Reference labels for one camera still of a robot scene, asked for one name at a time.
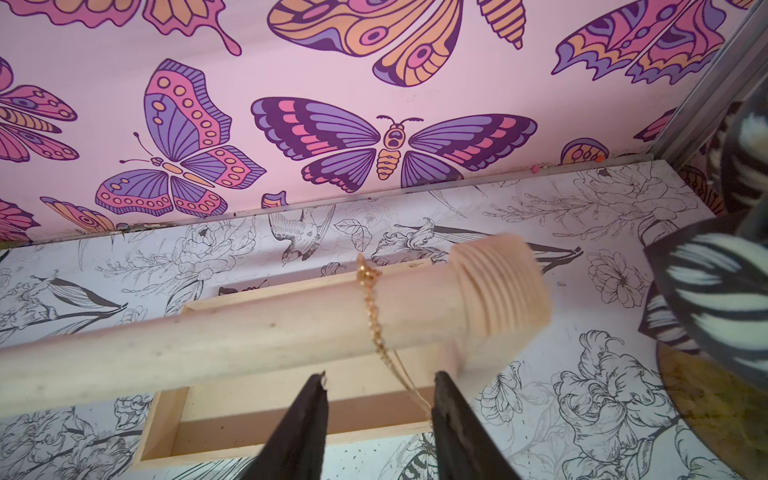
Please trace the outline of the potted green leafy plant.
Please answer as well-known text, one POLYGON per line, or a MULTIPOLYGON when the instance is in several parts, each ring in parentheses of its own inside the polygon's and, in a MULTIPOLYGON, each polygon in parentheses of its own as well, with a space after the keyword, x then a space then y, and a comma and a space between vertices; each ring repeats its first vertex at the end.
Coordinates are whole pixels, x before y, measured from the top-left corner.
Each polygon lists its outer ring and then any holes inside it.
POLYGON ((767 475, 767 87, 723 120, 708 170, 725 212, 645 249, 655 339, 695 479, 767 475))

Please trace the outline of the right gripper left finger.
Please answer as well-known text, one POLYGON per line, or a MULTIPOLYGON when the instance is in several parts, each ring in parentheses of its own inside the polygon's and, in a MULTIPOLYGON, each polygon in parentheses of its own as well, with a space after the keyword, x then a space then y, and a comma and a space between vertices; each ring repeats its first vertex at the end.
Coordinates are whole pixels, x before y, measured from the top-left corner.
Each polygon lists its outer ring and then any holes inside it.
POLYGON ((311 375, 240 479, 320 479, 329 402, 325 373, 311 375))

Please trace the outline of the metal cage frame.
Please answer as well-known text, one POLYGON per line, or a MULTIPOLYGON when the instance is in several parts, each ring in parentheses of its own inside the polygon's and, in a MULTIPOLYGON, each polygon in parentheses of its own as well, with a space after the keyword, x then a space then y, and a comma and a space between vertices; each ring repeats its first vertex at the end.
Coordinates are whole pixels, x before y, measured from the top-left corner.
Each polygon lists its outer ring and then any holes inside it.
POLYGON ((767 76, 767 3, 757 1, 711 68, 677 109, 650 155, 681 167, 707 142, 729 106, 767 76))

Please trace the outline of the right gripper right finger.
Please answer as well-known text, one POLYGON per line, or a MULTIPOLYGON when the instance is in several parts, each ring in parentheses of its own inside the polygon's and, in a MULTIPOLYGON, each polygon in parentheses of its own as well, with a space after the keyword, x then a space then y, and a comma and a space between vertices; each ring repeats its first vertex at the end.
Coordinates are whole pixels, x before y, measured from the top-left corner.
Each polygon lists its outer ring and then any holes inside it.
POLYGON ((521 479, 445 371, 435 375, 431 415, 440 480, 521 479))

